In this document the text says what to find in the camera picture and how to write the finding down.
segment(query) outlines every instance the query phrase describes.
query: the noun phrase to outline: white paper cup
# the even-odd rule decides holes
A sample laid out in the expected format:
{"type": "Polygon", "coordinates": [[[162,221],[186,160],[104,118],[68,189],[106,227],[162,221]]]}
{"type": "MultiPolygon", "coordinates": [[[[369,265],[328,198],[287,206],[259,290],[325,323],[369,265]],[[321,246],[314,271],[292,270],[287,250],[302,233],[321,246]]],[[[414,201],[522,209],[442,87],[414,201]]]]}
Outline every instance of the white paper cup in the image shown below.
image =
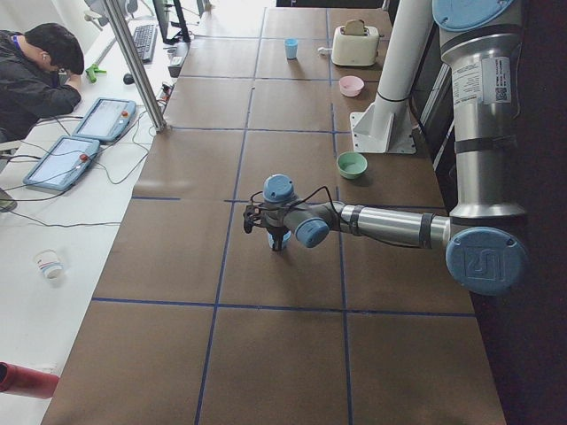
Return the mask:
{"type": "Polygon", "coordinates": [[[63,265],[54,250],[38,252],[34,262],[47,279],[55,279],[63,273],[63,265]]]}

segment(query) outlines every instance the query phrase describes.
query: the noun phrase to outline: silver arm segment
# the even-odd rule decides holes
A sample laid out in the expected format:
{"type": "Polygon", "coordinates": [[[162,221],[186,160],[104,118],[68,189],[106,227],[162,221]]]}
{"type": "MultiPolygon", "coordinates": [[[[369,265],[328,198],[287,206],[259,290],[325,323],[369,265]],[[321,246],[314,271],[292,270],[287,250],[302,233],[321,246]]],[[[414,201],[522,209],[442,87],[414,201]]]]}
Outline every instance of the silver arm segment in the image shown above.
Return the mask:
{"type": "Polygon", "coordinates": [[[381,242],[445,249],[450,238],[450,219],[434,214],[344,205],[340,216],[341,232],[381,242]]]}

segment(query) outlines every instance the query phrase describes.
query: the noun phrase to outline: keyboard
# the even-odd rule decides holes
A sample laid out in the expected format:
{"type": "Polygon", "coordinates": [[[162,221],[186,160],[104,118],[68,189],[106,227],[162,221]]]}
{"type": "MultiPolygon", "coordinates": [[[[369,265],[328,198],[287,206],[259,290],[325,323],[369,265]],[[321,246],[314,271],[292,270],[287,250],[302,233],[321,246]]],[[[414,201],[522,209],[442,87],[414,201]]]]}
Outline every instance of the keyboard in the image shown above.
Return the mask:
{"type": "Polygon", "coordinates": [[[137,27],[132,34],[134,45],[138,51],[138,56],[145,64],[153,59],[153,51],[156,47],[158,28],[153,24],[137,27]]]}

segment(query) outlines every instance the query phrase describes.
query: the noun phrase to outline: pink bowl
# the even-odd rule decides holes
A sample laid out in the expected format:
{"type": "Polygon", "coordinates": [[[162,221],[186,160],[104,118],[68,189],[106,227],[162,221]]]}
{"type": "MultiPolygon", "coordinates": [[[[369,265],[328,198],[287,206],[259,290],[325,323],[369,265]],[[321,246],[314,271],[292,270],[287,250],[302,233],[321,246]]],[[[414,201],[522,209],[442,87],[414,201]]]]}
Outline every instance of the pink bowl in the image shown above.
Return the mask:
{"type": "Polygon", "coordinates": [[[338,88],[343,95],[355,97],[364,88],[364,81],[354,75],[347,75],[338,81],[338,88]]]}

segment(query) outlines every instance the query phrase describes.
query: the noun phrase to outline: blue joint cap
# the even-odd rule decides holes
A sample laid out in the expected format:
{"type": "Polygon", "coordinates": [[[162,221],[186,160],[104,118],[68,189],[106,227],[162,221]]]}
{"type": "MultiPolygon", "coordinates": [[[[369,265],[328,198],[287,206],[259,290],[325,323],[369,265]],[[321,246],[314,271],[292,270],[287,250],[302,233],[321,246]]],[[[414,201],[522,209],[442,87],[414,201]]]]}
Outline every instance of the blue joint cap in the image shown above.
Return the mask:
{"type": "Polygon", "coordinates": [[[293,198],[293,182],[285,174],[270,175],[264,182],[264,200],[273,204],[293,198]]]}
{"type": "Polygon", "coordinates": [[[317,246],[329,234],[329,225],[319,217],[302,221],[295,229],[295,237],[307,248],[317,246]]]}
{"type": "Polygon", "coordinates": [[[515,0],[433,0],[433,18],[446,31],[482,27],[504,13],[515,0]]]}
{"type": "Polygon", "coordinates": [[[447,268],[467,290],[497,296],[520,283],[528,268],[522,243],[498,228],[468,228],[457,233],[445,253],[447,268]]]}

